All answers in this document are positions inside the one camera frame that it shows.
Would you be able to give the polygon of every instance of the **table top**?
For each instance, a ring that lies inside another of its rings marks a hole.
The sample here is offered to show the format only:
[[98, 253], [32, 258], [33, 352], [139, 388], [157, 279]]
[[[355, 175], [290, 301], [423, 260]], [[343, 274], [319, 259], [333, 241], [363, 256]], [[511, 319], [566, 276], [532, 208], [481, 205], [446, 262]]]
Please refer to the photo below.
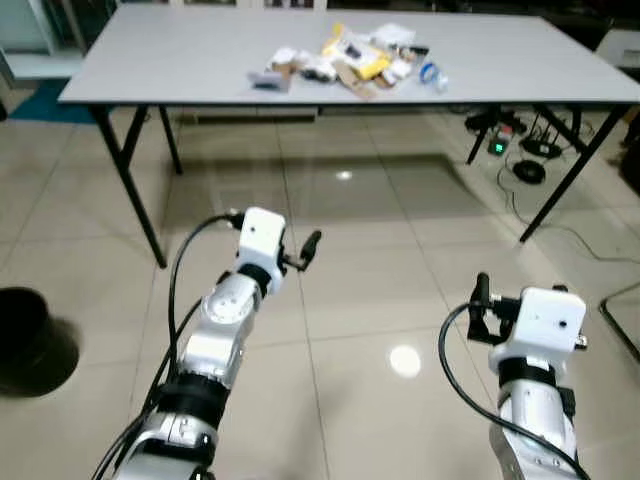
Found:
[[366, 33], [387, 22], [449, 77], [438, 93], [417, 74], [374, 105], [640, 103], [640, 85], [536, 17], [213, 6], [122, 5], [60, 96], [65, 103], [329, 106], [363, 102], [340, 84], [295, 76], [289, 92], [251, 88], [282, 46], [320, 52], [341, 22]]

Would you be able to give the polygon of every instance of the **clutter of items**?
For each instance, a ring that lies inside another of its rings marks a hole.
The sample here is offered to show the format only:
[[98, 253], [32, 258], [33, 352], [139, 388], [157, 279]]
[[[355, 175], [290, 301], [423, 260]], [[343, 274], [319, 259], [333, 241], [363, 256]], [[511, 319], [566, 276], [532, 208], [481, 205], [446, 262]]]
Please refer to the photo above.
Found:
[[265, 71], [250, 72], [248, 78], [254, 88], [280, 92], [289, 91], [294, 75], [325, 84], [340, 81], [362, 100], [372, 100], [378, 89], [393, 89], [417, 73], [422, 83], [442, 93], [449, 79], [434, 62], [426, 61], [429, 49], [414, 44], [415, 36], [415, 31], [394, 23], [368, 34], [336, 24], [320, 54], [281, 47]]

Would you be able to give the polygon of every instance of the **glossy floor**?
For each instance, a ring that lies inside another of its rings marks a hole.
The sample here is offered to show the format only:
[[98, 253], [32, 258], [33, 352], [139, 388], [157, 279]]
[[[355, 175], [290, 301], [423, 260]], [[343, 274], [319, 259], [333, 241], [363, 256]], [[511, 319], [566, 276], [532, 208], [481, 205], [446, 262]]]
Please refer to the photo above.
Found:
[[[113, 114], [122, 135], [131, 112]], [[590, 115], [592, 123], [601, 115]], [[496, 185], [504, 159], [481, 153], [463, 117], [443, 112], [321, 117], [314, 123], [175, 124], [183, 176], [171, 173], [156, 112], [133, 174], [172, 258], [213, 212], [261, 205], [291, 223], [290, 249], [315, 227], [314, 265], [290, 273], [267, 299], [221, 431], [221, 480], [497, 479], [488, 425], [446, 383], [439, 325], [475, 275], [517, 295], [564, 282], [589, 304], [590, 348], [577, 353], [580, 458], [592, 478], [640, 471], [640, 371], [595, 308], [638, 279], [640, 266], [590, 257], [571, 233], [523, 225]], [[602, 256], [640, 259], [640, 199], [607, 160], [620, 124], [553, 211]], [[500, 173], [527, 218], [575, 159], [547, 164], [539, 187]], [[185, 311], [232, 264], [236, 236], [212, 229], [195, 242], [178, 286]], [[2, 478], [88, 478], [139, 408], [166, 345], [169, 272], [156, 267], [95, 127], [0, 123], [0, 285], [29, 285], [73, 322], [80, 366], [58, 391], [0, 399]], [[636, 340], [640, 293], [612, 303]], [[449, 340], [469, 393], [491, 408], [498, 389], [487, 348]]]

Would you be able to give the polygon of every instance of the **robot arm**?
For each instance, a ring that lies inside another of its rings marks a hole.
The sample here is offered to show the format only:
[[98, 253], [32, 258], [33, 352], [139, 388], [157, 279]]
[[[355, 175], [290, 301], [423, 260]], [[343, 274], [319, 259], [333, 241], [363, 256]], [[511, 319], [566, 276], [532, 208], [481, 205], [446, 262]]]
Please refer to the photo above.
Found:
[[157, 407], [119, 463], [116, 480], [204, 480], [217, 430], [247, 337], [264, 297], [280, 289], [285, 265], [303, 271], [315, 255], [314, 232], [296, 259], [284, 253], [285, 220], [250, 208], [244, 215], [234, 272], [225, 273], [199, 307], [177, 374], [159, 389]]
[[[489, 295], [483, 273], [471, 300], [467, 338], [494, 345], [489, 367], [499, 377], [499, 416], [576, 460], [575, 398], [557, 381], [574, 349], [586, 348], [580, 334], [584, 302], [561, 286], [525, 288], [519, 299]], [[500, 319], [499, 334], [489, 333], [486, 310]], [[490, 442], [505, 479], [579, 478], [558, 455], [502, 426], [491, 426]]]

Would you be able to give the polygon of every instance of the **white table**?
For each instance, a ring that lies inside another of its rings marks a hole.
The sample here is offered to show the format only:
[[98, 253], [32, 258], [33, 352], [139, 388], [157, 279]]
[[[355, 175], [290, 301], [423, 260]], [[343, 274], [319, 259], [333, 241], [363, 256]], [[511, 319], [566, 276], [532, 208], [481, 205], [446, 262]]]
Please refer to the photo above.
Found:
[[[339, 84], [293, 79], [288, 93], [252, 89], [246, 74], [262, 69], [281, 46], [318, 52], [334, 23], [358, 32], [394, 22], [418, 32], [416, 44], [449, 76], [439, 94], [417, 76], [363, 103]], [[180, 173], [166, 106], [425, 106], [477, 103], [532, 104], [582, 153], [525, 231], [525, 241], [600, 146], [628, 105], [640, 103], [640, 85], [535, 17], [416, 14], [333, 10], [243, 10], [225, 7], [123, 5], [91, 48], [60, 102], [90, 108], [127, 189], [158, 263], [166, 265], [129, 173], [146, 110], [160, 107]], [[553, 116], [549, 104], [604, 104], [611, 114], [584, 144]], [[123, 148], [108, 107], [135, 105]], [[486, 130], [481, 131], [469, 163]]]

